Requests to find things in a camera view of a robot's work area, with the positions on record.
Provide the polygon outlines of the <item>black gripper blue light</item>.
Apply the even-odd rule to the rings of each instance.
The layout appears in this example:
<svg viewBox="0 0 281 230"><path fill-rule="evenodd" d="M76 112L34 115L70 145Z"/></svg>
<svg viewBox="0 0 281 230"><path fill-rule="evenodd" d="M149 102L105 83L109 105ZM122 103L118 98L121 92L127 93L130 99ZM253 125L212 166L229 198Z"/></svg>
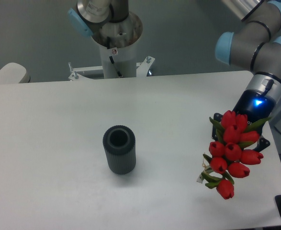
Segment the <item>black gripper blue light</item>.
<svg viewBox="0 0 281 230"><path fill-rule="evenodd" d="M268 117L275 104L276 103L271 98L261 96L261 94L253 90L245 90L233 108L233 111L235 111L236 114L247 115L248 121L254 123ZM212 139L219 139L218 137L222 136L224 133L224 127L221 125L222 117L223 115L220 113L215 113L213 116ZM257 133L259 134L259 139L253 150L261 152L270 146L270 141L267 140L261 132L257 131Z"/></svg>

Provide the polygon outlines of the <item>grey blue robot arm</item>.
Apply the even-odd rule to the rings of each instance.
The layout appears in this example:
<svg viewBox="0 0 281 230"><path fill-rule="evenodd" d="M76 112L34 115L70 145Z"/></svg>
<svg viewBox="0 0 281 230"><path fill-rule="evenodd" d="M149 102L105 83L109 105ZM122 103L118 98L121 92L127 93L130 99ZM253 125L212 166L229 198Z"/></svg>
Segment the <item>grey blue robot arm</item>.
<svg viewBox="0 0 281 230"><path fill-rule="evenodd" d="M224 4L245 24L238 33L223 33L215 57L227 65L249 70L253 77L234 107L248 116L250 127L261 132L281 97L281 2L226 0ZM99 46L104 77L146 77L153 58L139 65L135 45L142 35L139 17L126 0L80 0L68 10L70 23Z"/></svg>

